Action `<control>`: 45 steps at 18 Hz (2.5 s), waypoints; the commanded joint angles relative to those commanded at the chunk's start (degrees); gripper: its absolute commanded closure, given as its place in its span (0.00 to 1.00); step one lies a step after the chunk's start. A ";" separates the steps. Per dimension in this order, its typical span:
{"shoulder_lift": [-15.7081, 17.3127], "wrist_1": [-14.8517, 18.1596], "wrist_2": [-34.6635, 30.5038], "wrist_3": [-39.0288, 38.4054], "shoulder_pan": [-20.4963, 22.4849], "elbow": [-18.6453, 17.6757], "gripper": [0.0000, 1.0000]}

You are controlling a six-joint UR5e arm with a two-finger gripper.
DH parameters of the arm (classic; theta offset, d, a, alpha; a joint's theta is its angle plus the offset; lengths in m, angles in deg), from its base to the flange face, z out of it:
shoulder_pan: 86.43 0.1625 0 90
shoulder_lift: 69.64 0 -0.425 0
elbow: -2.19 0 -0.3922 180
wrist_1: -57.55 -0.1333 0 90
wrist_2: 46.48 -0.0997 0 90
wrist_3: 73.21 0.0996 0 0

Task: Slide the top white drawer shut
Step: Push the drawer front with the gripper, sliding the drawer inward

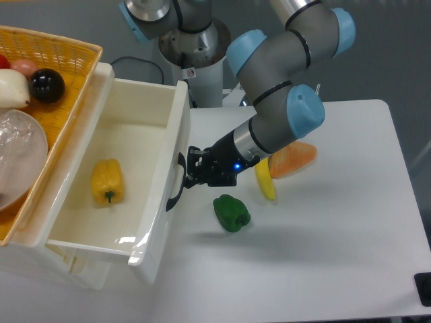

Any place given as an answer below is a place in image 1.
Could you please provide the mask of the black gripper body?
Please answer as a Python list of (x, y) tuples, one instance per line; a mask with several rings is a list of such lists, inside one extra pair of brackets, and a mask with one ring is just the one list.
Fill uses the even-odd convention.
[(213, 146), (204, 150), (202, 183), (210, 187), (236, 186), (237, 175), (259, 162), (259, 154), (244, 158), (234, 142), (231, 131)]

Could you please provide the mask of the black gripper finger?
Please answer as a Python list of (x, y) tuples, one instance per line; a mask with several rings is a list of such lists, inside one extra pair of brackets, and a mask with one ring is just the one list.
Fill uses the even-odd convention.
[(202, 161), (205, 155), (204, 150), (195, 146), (189, 146), (187, 153), (187, 174), (200, 175), (202, 172)]
[(192, 174), (187, 174), (183, 186), (187, 189), (194, 187), (195, 185), (202, 185), (206, 183), (204, 176), (195, 177)]

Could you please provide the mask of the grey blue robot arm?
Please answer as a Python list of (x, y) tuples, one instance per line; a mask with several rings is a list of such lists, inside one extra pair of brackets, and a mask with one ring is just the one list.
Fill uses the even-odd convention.
[(340, 55), (356, 38), (352, 16), (321, 1), (272, 1), (284, 30), (273, 38), (251, 30), (223, 41), (210, 1), (123, 1), (119, 9), (139, 42), (157, 39), (164, 58), (186, 82), (226, 61), (255, 115), (211, 147), (190, 147), (180, 157), (182, 186), (234, 186), (236, 177), (318, 128), (323, 103), (291, 76)]

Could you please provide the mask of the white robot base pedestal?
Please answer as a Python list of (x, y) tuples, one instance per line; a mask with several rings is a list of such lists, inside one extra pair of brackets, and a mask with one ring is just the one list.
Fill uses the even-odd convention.
[(159, 50), (170, 65), (173, 81), (188, 83), (196, 107), (222, 106), (223, 64), (230, 43), (228, 27), (216, 18), (200, 33), (173, 30), (159, 37)]

